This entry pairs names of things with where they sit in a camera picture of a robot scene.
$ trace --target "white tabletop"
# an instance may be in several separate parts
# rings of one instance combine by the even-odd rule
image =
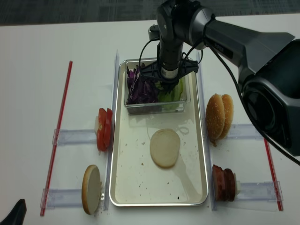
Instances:
[[[300,15],[218,19],[259,31],[287,31],[300,38]],[[93,129],[95,112],[100,106],[111,105],[111,89],[107,84],[113,82],[116,50],[119,50],[120,62],[138,58],[148,40],[147,30],[154,23],[105,22],[0,28],[0,221],[20,198],[24,198],[26,225],[299,224],[300,167],[273,148],[277,179],[284,197],[283,212],[233,208],[219,208],[212,212],[208,198],[199,207],[117,208],[110,203],[108,211],[99,212],[95,217],[86,215],[82,209],[46,210],[44,217],[39,216],[68,62],[72,60],[74,63],[61,128]],[[143,57],[155,55],[156,43],[151,43]],[[237,68],[232,64],[230,67],[237,74]],[[202,71],[203,74],[228,76],[208,49],[204,50]],[[69,174],[83,175],[84,168],[97,163],[98,156],[89,148],[84,150],[89,157],[83,160],[78,159],[78,155],[83,154],[83,147],[58,151],[52,185],[80,188],[80,179]],[[253,167],[270,176],[264,148],[253,154],[257,157]]]

